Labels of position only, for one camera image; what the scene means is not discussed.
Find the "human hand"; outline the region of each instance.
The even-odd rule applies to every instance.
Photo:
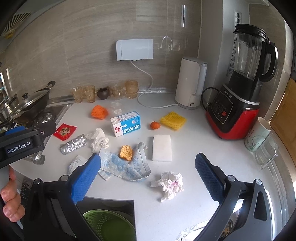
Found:
[[[9,182],[1,190],[1,197],[6,202],[3,213],[10,221],[16,222],[25,215],[25,208],[20,204],[20,195],[17,193],[16,176],[9,166]]]

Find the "screw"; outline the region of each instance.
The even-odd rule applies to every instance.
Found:
[[[256,183],[257,183],[258,185],[261,185],[261,184],[262,184],[262,181],[261,181],[260,179],[256,179]]]
[[[41,179],[37,178],[35,181],[34,181],[34,184],[39,184],[41,182]]]
[[[61,181],[62,182],[65,182],[65,181],[67,181],[69,179],[69,176],[68,175],[63,175],[63,176],[61,176]]]
[[[228,176],[227,179],[231,182],[234,182],[235,181],[235,177],[234,176]]]

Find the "milk carton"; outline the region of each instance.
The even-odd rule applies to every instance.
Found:
[[[110,120],[116,137],[141,128],[140,115],[136,111],[111,118]]]

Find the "green basket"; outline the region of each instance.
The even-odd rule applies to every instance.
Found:
[[[102,241],[136,241],[134,226],[115,212],[91,210],[83,216]]]

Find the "red food wrapper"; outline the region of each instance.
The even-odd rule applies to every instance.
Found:
[[[64,141],[67,140],[76,130],[76,126],[69,126],[63,123],[54,133],[54,136]]]

